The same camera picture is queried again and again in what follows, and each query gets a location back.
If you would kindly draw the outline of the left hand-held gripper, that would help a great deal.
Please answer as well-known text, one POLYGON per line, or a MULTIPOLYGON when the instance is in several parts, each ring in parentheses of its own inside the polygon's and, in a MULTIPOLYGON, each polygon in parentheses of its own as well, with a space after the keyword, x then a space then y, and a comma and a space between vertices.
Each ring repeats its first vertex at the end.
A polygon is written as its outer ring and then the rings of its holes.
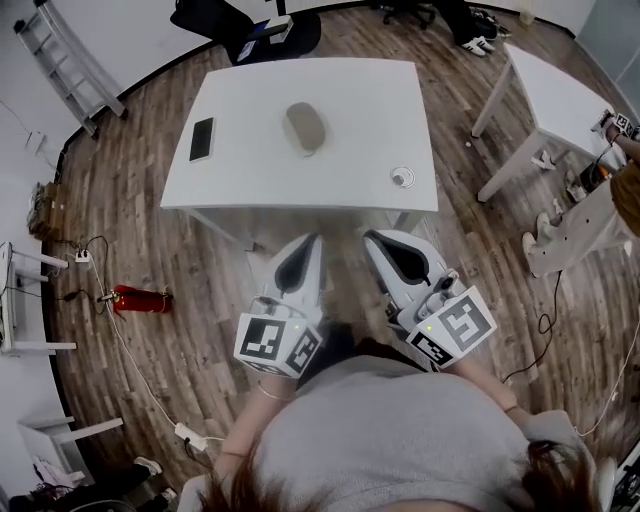
POLYGON ((262 288, 266 296, 255 297, 250 311, 240 316, 234 357, 263 374, 300 378, 323 343, 318 331, 323 312, 317 306, 325 281, 325 247, 319 234, 301 235, 286 244, 267 265, 262 288))

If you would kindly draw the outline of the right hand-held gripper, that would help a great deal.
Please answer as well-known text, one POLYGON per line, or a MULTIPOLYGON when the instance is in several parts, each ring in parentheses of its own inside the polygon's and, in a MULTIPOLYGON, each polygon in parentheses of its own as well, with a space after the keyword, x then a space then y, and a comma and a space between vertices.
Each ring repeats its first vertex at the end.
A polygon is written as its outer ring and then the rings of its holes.
POLYGON ((397 305, 389 305, 389 327, 432 367, 453 365, 497 329, 478 288, 465 286, 427 240, 370 229, 362 242, 379 289, 397 305))

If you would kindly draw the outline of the grey oval pebble-like object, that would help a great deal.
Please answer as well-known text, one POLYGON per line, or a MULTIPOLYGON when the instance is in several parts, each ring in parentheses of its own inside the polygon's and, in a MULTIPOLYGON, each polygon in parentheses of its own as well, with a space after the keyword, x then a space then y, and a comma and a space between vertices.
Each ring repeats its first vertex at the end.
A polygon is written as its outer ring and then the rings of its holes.
POLYGON ((291 104, 282 119, 284 138, 295 154, 311 157, 320 150, 327 130, 319 112, 307 102, 291 104))

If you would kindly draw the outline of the person's right forearm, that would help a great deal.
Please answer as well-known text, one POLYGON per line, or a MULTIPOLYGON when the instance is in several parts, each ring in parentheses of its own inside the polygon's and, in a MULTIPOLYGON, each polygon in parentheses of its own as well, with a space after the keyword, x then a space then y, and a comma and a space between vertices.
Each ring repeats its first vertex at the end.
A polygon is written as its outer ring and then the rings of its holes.
POLYGON ((474 356, 465 356, 446 367, 444 372, 463 378, 481 389, 519 427, 525 426, 531 419, 532 415, 519 405, 514 392, 474 356))

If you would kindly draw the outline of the person's left forearm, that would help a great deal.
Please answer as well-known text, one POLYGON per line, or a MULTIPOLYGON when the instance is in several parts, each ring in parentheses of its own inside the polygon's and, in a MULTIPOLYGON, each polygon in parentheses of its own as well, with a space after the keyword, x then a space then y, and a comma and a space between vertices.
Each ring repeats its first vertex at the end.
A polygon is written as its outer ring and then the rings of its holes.
POLYGON ((249 399, 221 444, 214 463, 216 476, 232 477, 249 456, 269 423, 295 399, 297 382, 275 375, 263 375, 251 391, 249 399))

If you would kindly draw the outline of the red fire extinguisher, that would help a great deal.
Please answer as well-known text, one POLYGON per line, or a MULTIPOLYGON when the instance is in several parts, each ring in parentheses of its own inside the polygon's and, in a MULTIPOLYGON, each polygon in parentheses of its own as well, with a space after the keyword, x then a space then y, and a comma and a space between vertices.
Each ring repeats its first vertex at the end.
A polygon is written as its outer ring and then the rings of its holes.
POLYGON ((116 285, 100 296, 97 303, 110 304, 116 315, 122 312, 170 313, 173 296, 167 291, 150 291, 127 285, 116 285))

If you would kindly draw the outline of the person's grey knit shirt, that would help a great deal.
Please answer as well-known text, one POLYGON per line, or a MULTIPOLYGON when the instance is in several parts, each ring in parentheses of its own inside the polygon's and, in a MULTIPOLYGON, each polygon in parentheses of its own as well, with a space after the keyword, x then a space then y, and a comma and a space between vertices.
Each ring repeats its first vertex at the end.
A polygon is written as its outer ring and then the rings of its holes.
POLYGON ((296 387, 232 477, 189 480, 177 512, 602 512, 566 413, 531 415, 519 427, 456 375, 353 357, 296 387))

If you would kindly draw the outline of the black smartphone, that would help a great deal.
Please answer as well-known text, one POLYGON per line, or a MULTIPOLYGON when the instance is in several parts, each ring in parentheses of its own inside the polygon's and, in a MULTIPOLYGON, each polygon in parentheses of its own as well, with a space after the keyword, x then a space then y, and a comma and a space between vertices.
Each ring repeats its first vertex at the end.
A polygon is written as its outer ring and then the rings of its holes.
POLYGON ((212 153, 216 120, 213 117, 197 121, 193 126, 189 161, 209 158, 212 153))

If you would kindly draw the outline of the white rectangular table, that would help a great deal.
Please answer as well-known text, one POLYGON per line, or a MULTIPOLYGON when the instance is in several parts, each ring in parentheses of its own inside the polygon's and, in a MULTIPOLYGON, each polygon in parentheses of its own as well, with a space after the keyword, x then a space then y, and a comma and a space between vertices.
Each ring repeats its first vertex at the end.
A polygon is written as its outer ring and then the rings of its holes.
POLYGON ((609 171, 625 165, 622 150, 610 149, 606 139, 591 128, 600 115, 613 107, 598 94, 546 61, 510 44, 504 46, 507 60, 490 96, 479 114, 471 136, 478 138, 493 117, 516 78, 533 118, 534 128, 502 167, 477 193, 487 202, 511 178, 531 163, 531 158, 547 142, 554 143, 559 155, 573 151, 598 161, 609 171))
POLYGON ((409 61, 299 58, 208 73, 171 163, 160 205, 181 211, 245 250, 253 239, 224 217, 230 209, 382 210, 405 232, 438 209, 436 172, 422 91, 409 61), (287 107, 307 102, 327 138, 311 157, 284 138, 287 107), (190 162, 194 124, 216 120, 209 158, 190 162), (412 187, 390 172, 408 167, 412 187))

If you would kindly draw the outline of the white and blue box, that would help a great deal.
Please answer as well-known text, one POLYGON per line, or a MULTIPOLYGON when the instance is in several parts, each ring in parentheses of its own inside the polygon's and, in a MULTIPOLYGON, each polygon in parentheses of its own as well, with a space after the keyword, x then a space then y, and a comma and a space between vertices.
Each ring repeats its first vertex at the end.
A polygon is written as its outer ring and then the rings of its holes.
POLYGON ((283 43, 293 27, 290 15, 277 16, 254 26, 247 37, 248 42, 266 42, 268 44, 283 43))

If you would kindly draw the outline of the black office chair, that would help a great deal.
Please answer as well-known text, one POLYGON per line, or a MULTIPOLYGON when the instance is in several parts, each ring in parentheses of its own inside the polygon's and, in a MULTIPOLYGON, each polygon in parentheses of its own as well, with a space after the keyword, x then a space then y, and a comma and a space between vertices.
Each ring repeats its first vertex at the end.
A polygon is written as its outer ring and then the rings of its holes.
POLYGON ((437 10, 426 0, 369 0, 369 6, 372 10, 384 12, 384 25, 389 25, 398 16, 410 15, 418 22, 419 28, 425 30, 437 16, 437 10))
POLYGON ((314 12, 290 15, 293 27, 280 44, 256 42, 251 54, 241 62, 237 57, 247 37, 259 24, 225 0, 176 0, 170 21, 175 26, 210 39, 222 46, 232 65, 299 58, 311 53, 321 39, 321 20, 314 12))

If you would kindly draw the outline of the stack of cardboard boxes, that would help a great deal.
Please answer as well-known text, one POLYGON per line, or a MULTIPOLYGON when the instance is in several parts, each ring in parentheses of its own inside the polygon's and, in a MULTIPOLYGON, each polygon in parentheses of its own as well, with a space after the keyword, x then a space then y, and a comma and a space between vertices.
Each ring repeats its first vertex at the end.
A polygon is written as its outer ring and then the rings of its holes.
POLYGON ((62 184, 37 183, 27 215, 29 234, 39 241, 57 239, 63 226, 65 205, 66 188, 62 184))

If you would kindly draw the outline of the small white side table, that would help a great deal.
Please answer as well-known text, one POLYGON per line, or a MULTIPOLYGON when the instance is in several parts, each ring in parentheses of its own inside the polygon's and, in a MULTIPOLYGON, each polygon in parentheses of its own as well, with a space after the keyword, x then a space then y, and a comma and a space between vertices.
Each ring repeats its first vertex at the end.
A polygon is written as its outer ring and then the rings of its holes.
POLYGON ((79 451, 79 440, 117 429, 121 418, 73 430, 73 416, 31 423, 18 423, 18 429, 36 474, 53 485, 93 484, 94 478, 79 451))
POLYGON ((0 243, 0 354, 6 356, 55 355, 58 351, 75 350, 77 348, 75 343, 20 341, 16 337, 17 316, 14 307, 14 294, 20 292, 17 278, 23 277, 40 283, 48 283, 49 278, 35 272, 17 269, 12 263, 14 255, 61 270, 66 270, 69 267, 69 263, 62 259, 16 251, 9 241, 0 243))

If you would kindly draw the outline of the silver folding ladder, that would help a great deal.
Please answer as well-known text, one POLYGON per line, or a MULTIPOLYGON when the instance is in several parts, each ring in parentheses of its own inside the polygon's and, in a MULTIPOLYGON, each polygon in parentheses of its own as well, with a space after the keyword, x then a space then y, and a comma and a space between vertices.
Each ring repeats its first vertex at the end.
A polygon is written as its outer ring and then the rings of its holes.
POLYGON ((107 109, 126 118, 127 108, 115 86, 52 0, 33 0, 35 13, 13 30, 39 71, 84 131, 96 140, 100 129, 93 117, 107 109))

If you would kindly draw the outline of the frosted glass partition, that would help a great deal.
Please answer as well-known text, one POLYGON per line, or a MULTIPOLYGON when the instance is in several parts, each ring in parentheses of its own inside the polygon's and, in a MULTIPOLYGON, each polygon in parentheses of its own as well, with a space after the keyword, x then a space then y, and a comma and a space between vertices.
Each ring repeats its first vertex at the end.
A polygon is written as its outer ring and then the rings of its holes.
POLYGON ((640 0, 596 0, 577 41, 640 109, 640 0))

